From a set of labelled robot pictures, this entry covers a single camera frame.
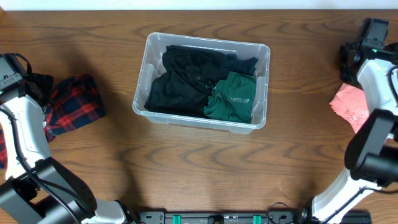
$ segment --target wooden table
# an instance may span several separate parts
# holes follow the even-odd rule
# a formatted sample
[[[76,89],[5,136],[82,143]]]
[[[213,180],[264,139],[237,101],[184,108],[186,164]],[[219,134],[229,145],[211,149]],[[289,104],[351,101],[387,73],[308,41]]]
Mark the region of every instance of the wooden table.
[[[50,148],[97,198],[168,211],[299,207],[344,166],[354,132],[329,102],[341,86],[339,46],[355,40],[365,17],[389,19],[387,39],[398,40],[397,11],[5,12],[0,52],[21,53],[56,83],[95,77],[108,115]],[[151,32],[268,45],[265,127],[243,135],[136,115],[132,99]],[[398,197],[372,194],[357,208],[375,223],[398,222]],[[0,223],[13,222],[0,211]]]

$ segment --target pink cloth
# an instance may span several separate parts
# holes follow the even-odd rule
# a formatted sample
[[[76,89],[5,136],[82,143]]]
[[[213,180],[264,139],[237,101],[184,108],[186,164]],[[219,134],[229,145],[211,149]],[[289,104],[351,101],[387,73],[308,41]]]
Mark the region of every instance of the pink cloth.
[[[347,120],[357,133],[369,117],[365,93],[359,88],[343,84],[329,103],[336,114]]]

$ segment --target green shirt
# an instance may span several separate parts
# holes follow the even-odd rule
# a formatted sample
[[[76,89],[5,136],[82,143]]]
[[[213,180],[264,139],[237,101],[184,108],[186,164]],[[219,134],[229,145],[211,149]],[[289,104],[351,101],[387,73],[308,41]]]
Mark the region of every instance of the green shirt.
[[[220,80],[211,92],[205,115],[222,121],[250,123],[255,95],[254,77],[230,72],[228,78]]]

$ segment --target laundry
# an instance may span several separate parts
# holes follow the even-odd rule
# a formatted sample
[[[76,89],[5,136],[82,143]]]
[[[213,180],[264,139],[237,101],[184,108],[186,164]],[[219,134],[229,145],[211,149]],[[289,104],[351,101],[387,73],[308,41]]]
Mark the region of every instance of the laundry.
[[[239,60],[213,50],[171,45],[162,56],[166,72],[152,82],[145,109],[207,118],[203,109],[219,80],[229,72],[254,75],[258,59]]]
[[[91,75],[67,78],[51,94],[47,105],[44,133],[47,141],[73,131],[106,115],[100,92]],[[7,165],[7,149],[0,130],[0,168]]]
[[[343,84],[330,102],[336,114],[347,120],[357,133],[369,118],[368,105],[363,90]]]
[[[205,115],[211,119],[251,122],[251,111],[256,96],[254,77],[230,72],[226,80],[220,80],[209,96]]]

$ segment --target plastic storage container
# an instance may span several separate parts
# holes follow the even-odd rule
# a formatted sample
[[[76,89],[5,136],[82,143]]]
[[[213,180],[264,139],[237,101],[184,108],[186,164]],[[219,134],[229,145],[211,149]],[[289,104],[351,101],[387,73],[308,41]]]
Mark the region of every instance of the plastic storage container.
[[[144,108],[144,105],[147,101],[152,82],[166,72],[162,63],[162,54],[166,52],[166,46],[169,45],[198,47],[215,50],[224,54],[236,54],[240,60],[251,57],[258,58],[259,61],[256,64],[256,72],[254,74],[257,81],[257,90],[252,106],[251,123],[235,123],[230,121],[218,121],[206,118],[194,118],[147,111]],[[137,114],[143,115],[148,120],[156,123],[182,124],[249,134],[254,129],[264,127],[266,123],[270,54],[271,51],[269,50],[269,47],[264,44],[151,33],[147,38],[132,108]]]

